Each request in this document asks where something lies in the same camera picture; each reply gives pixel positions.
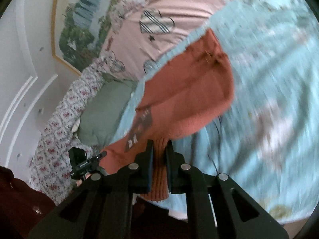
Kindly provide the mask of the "person's left hand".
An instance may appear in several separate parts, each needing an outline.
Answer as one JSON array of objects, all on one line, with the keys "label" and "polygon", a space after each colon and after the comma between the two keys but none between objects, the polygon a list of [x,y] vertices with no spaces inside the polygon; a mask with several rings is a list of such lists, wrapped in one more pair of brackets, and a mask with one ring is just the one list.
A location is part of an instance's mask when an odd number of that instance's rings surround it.
[{"label": "person's left hand", "polygon": [[85,174],[81,179],[76,181],[76,186],[79,187],[85,180],[87,180],[91,176],[90,173]]}]

